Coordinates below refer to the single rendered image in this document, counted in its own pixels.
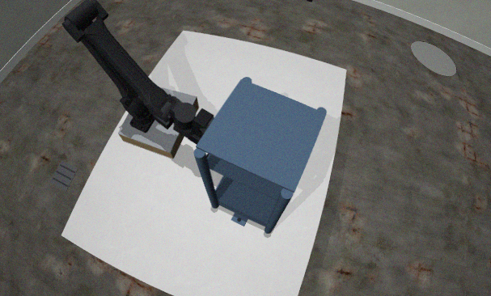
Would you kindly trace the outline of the blue shelving unit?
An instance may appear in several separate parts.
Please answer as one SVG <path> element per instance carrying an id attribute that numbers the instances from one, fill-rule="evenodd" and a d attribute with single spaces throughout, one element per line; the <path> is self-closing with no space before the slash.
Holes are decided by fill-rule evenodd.
<path id="1" fill-rule="evenodd" d="M 220 205 L 234 212 L 231 221 L 245 226 L 249 219 L 270 234 L 298 186 L 326 114 L 249 77 L 240 79 L 193 152 L 212 207 Z M 216 189 L 210 169 L 224 175 Z"/>

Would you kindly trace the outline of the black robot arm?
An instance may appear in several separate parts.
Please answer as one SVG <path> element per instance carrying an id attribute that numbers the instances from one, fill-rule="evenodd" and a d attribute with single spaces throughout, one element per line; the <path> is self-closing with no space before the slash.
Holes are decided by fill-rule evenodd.
<path id="1" fill-rule="evenodd" d="M 119 101 L 133 117 L 132 127 L 147 133 L 154 120 L 165 129 L 174 123 L 176 132 L 197 144 L 214 115 L 202 108 L 196 116 L 192 104 L 182 103 L 152 82 L 107 29 L 104 24 L 107 17 L 107 11 L 97 0 L 85 0 L 65 16 L 62 26 L 77 43 L 81 41 L 86 46 L 116 84 L 122 96 Z"/>

